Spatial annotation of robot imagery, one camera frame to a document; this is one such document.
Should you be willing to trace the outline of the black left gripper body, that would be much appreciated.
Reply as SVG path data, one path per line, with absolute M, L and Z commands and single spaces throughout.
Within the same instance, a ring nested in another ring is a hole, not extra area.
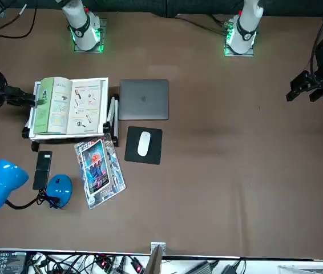
M 323 87 L 323 38 L 316 38 L 310 55 L 310 89 Z

